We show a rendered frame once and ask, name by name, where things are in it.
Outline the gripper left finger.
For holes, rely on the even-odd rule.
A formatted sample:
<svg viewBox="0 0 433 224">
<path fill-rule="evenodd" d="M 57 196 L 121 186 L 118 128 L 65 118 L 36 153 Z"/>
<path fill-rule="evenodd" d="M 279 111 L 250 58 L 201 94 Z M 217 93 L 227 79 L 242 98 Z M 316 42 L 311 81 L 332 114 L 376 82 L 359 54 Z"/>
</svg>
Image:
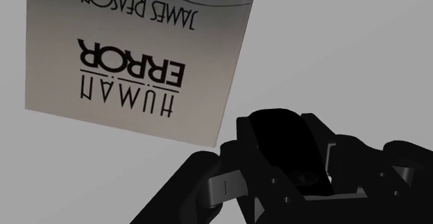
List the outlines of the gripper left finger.
<svg viewBox="0 0 433 224">
<path fill-rule="evenodd" d="M 236 120 L 237 138 L 220 153 L 192 153 L 130 224 L 211 224 L 236 200 L 246 224 L 281 224 L 305 202 L 289 178 L 258 148 L 248 117 Z"/>
</svg>

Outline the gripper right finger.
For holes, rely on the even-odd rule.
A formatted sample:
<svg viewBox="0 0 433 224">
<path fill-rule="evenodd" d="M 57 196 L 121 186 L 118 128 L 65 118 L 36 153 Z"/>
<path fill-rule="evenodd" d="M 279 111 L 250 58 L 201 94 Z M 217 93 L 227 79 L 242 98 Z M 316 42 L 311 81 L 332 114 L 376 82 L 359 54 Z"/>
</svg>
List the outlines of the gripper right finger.
<svg viewBox="0 0 433 224">
<path fill-rule="evenodd" d="M 338 195 L 324 208 L 337 224 L 433 224 L 433 150 L 392 140 L 378 150 L 301 116 L 324 156 Z"/>
</svg>

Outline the pale book with black lettering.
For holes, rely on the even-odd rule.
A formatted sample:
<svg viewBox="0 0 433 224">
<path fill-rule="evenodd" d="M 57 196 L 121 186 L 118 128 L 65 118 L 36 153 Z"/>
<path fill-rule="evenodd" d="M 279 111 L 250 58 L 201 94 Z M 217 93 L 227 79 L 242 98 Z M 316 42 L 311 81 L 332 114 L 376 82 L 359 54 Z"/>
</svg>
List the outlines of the pale book with black lettering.
<svg viewBox="0 0 433 224">
<path fill-rule="evenodd" d="M 213 147 L 253 0 L 27 0 L 25 107 Z"/>
</svg>

